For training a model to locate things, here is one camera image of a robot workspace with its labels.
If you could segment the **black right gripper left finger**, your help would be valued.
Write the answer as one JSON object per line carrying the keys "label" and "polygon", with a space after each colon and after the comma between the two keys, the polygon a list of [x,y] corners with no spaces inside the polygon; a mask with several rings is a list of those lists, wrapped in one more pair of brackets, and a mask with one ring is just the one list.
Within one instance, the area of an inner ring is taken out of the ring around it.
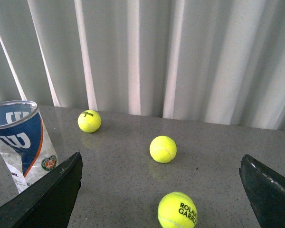
{"label": "black right gripper left finger", "polygon": [[79,189],[79,152],[0,207],[0,228],[66,228]]}

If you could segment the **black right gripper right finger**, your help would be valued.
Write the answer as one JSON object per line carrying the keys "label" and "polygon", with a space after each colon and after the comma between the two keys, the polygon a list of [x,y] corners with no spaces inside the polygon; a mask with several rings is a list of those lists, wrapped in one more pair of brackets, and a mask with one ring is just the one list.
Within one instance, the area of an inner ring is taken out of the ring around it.
{"label": "black right gripper right finger", "polygon": [[239,175],[262,228],[285,228],[285,177],[246,154]]}

